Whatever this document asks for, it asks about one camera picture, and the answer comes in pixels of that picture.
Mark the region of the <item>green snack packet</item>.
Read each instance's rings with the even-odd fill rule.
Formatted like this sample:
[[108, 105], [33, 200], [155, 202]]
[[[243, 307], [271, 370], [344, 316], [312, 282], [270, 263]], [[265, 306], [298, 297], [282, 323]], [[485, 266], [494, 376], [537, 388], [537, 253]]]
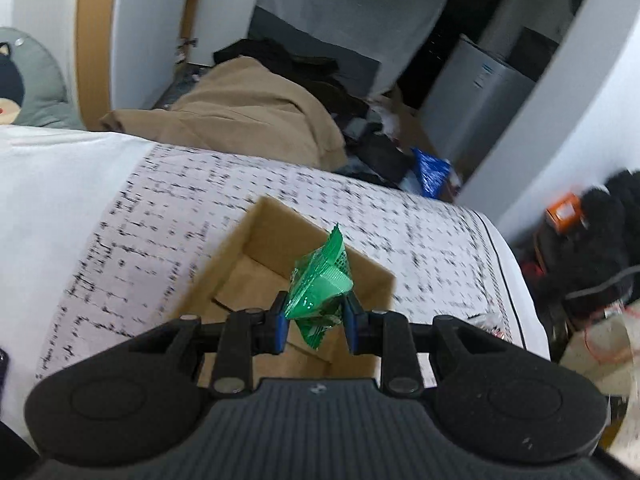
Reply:
[[329, 330], [342, 322], [340, 303], [354, 280], [344, 237], [337, 224], [324, 244], [296, 261], [284, 315], [293, 321], [305, 344], [318, 350]]

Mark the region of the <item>brown cardboard box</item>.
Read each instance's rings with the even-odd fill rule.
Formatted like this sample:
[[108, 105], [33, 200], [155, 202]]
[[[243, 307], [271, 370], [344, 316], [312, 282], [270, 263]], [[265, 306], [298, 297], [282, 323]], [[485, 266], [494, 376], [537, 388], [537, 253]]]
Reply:
[[[277, 294], [288, 289], [294, 263], [319, 248], [328, 236], [278, 200], [258, 198], [224, 237], [212, 260], [195, 273], [195, 282], [177, 312], [218, 323], [232, 311], [270, 308]], [[377, 378], [379, 365], [375, 356], [352, 356], [339, 327], [329, 330], [314, 350], [291, 325], [280, 356], [254, 357], [253, 376], [255, 382], [267, 377]]]

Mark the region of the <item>blue foil bag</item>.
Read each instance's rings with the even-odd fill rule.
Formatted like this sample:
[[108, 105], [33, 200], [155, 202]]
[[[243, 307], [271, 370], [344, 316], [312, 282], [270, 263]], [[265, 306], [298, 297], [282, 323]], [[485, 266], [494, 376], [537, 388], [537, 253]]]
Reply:
[[449, 180], [451, 165], [448, 160], [440, 159], [421, 151], [412, 149], [414, 174], [419, 181], [421, 195], [438, 200], [442, 189]]

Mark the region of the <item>pile of dark clothes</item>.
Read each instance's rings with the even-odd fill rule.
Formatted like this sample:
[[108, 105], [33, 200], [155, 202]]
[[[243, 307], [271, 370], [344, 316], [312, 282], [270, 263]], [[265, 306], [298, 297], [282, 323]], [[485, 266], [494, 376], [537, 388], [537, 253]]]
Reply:
[[382, 118], [366, 101], [348, 93], [335, 75], [334, 58], [292, 54], [271, 39], [241, 39], [213, 54], [217, 64], [248, 56], [265, 68], [299, 84], [330, 113], [345, 141], [347, 162], [336, 172], [363, 182], [419, 195], [414, 156], [396, 148], [383, 132]]

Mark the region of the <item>patterned white bed blanket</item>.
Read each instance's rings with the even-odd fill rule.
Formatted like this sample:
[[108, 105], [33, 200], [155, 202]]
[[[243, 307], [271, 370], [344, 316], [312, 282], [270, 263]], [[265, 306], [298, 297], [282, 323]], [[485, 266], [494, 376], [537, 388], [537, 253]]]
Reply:
[[392, 272], [392, 307], [409, 320], [496, 312], [510, 341], [548, 356], [514, 255], [478, 212], [259, 157], [5, 126], [2, 422], [26, 437], [38, 379], [163, 323], [262, 196]]

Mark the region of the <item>black fuzzy garment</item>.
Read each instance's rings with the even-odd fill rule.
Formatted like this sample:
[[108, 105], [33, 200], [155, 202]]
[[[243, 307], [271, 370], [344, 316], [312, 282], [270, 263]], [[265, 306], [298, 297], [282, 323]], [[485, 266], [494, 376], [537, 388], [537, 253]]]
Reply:
[[582, 226], [548, 271], [533, 282], [540, 304], [557, 301], [574, 318], [589, 318], [617, 301], [639, 299], [639, 173], [623, 170], [580, 199]]

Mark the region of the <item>brown flat cardboard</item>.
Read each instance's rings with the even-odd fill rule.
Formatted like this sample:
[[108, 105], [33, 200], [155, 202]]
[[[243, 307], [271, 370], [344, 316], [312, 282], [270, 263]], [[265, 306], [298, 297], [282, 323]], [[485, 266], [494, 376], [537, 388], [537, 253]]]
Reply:
[[390, 118], [390, 136], [401, 151], [410, 154], [414, 148], [431, 156], [442, 158], [422, 128], [418, 112], [405, 106], [397, 86], [369, 99], [370, 107], [377, 107], [382, 117]]

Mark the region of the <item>orange tissue box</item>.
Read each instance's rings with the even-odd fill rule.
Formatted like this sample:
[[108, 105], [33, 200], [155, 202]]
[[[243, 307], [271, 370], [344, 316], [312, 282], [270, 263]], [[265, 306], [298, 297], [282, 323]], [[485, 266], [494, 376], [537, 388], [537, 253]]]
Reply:
[[556, 234], [565, 234], [582, 221], [582, 201], [574, 193], [563, 196], [546, 209], [546, 221]]

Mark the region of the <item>cream dotted fabric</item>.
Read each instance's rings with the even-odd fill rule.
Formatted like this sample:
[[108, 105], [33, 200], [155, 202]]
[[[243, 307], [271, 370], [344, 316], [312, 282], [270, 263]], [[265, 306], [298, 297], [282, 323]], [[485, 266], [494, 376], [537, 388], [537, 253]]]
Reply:
[[639, 470], [639, 304], [576, 333], [560, 364], [591, 380], [611, 398], [626, 402], [612, 415], [602, 439], [605, 449], [633, 471]]

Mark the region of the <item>tan brown coat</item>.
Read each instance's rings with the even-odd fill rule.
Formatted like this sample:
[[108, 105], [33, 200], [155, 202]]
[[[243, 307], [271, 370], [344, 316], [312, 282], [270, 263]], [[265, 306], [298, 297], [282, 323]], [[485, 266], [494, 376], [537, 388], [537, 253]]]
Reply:
[[167, 110], [120, 108], [100, 125], [158, 143], [324, 171], [347, 164], [341, 130], [320, 101], [254, 58], [218, 65]]

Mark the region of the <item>grey white appliance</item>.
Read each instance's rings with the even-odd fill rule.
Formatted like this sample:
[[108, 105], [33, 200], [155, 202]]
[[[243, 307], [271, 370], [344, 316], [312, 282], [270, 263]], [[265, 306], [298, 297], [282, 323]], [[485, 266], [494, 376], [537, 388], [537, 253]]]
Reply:
[[470, 176], [518, 114], [535, 83], [461, 38], [419, 110], [440, 157]]

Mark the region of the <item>grey bear cushion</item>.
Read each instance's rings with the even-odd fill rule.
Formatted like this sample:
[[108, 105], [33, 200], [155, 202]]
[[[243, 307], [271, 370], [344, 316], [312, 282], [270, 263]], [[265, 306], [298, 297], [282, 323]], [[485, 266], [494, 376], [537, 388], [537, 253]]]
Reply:
[[1, 29], [1, 123], [85, 130], [54, 57], [12, 27]]

